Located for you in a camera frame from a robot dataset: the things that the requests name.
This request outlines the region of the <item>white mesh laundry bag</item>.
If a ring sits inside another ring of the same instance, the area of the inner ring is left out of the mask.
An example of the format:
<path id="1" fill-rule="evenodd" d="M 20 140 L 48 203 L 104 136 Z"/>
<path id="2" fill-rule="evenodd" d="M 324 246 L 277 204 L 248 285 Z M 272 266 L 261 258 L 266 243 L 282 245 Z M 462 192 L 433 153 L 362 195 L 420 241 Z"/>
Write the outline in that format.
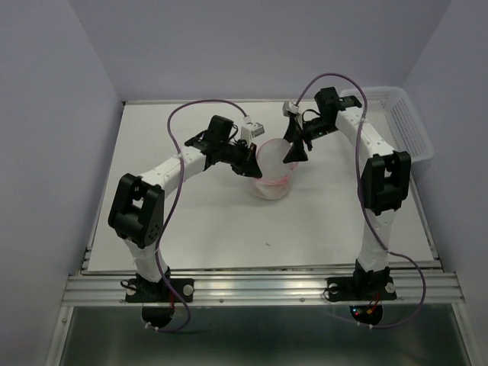
<path id="1" fill-rule="evenodd" d="M 250 181 L 251 192 L 261 199 L 277 201 L 291 189 L 291 176 L 297 162 L 284 163 L 291 145 L 284 139 L 271 139 L 263 143 L 256 154 L 262 177 Z"/>

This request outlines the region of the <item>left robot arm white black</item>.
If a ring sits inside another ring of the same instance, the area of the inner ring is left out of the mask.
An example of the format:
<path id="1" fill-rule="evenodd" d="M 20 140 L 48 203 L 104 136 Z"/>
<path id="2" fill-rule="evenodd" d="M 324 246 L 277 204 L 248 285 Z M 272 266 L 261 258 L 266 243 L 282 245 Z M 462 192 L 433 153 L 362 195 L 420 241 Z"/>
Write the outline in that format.
<path id="1" fill-rule="evenodd" d="M 166 228 L 165 199 L 172 192 L 179 199 L 185 181 L 217 163 L 229 165 L 243 177 L 262 177 L 257 146 L 252 140 L 261 136 L 265 128 L 249 117 L 243 121 L 240 139 L 233 142 L 230 134 L 234 123 L 214 115 L 208 128 L 187 140 L 175 156 L 142 175 L 127 173 L 120 178 L 108 225 L 130 250 L 136 274 L 145 280 L 143 291 L 152 300 L 162 300 L 169 294 L 170 283 L 164 278 L 169 267 L 159 252 L 159 241 Z"/>

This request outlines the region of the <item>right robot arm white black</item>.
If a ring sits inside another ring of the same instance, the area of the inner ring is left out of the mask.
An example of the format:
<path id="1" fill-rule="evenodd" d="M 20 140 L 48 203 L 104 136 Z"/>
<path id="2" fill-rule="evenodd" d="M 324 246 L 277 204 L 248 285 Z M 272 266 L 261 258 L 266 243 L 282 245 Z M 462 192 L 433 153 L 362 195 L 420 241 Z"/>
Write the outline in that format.
<path id="1" fill-rule="evenodd" d="M 389 281 L 388 242 L 393 219 L 409 193 L 411 156 L 393 148 L 368 122 L 364 93 L 339 96 L 335 88 L 323 88 L 314 100 L 318 114 L 311 120 L 303 119 L 298 103 L 283 104 L 289 120 L 284 139 L 291 145 L 284 162 L 307 161 L 313 141 L 334 132 L 353 145 L 364 232 L 351 289 L 359 297 L 369 297 L 378 283 Z"/>

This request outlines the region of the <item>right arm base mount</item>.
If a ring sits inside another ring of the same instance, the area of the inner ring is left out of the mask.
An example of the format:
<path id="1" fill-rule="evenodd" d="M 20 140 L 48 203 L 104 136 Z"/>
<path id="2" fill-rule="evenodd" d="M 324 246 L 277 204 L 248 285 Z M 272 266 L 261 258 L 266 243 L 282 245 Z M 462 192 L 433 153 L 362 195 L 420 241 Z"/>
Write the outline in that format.
<path id="1" fill-rule="evenodd" d="M 387 265 L 380 271 L 364 270 L 359 261 L 351 277 L 329 277 L 326 279 L 324 297 L 331 302 L 359 302 L 367 300 L 395 300 L 396 288 Z"/>

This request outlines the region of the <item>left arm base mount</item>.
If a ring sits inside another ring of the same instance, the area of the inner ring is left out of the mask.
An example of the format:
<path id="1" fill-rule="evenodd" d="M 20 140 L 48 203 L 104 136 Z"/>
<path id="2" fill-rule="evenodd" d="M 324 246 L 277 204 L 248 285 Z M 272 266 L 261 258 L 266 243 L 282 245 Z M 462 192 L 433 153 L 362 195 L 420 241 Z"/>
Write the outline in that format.
<path id="1" fill-rule="evenodd" d="M 171 286 L 185 302 L 193 301 L 194 279 L 170 278 L 169 280 Z M 171 300 L 181 303 L 163 280 L 153 283 L 141 277 L 135 277 L 122 280 L 120 285 L 126 291 L 125 301 L 127 303 L 169 303 Z"/>

